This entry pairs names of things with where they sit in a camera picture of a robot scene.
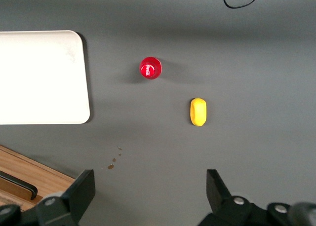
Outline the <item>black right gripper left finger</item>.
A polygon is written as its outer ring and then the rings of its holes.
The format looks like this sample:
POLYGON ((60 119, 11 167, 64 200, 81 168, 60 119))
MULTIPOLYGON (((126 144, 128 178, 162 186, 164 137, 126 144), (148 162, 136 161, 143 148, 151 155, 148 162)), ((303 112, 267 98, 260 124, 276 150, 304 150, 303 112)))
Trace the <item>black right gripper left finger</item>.
POLYGON ((95 196, 93 170, 84 170, 60 196, 53 195, 37 205, 40 226, 77 226, 95 196))

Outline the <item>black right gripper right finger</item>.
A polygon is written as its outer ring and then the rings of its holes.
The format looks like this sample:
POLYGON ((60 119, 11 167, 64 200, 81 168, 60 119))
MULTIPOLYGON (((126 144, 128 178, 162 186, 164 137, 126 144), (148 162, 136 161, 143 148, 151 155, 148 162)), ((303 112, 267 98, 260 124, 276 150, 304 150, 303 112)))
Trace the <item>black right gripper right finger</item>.
POLYGON ((231 195, 215 169, 206 174, 206 195, 212 212, 200 226, 268 226, 267 212, 246 198, 231 195))

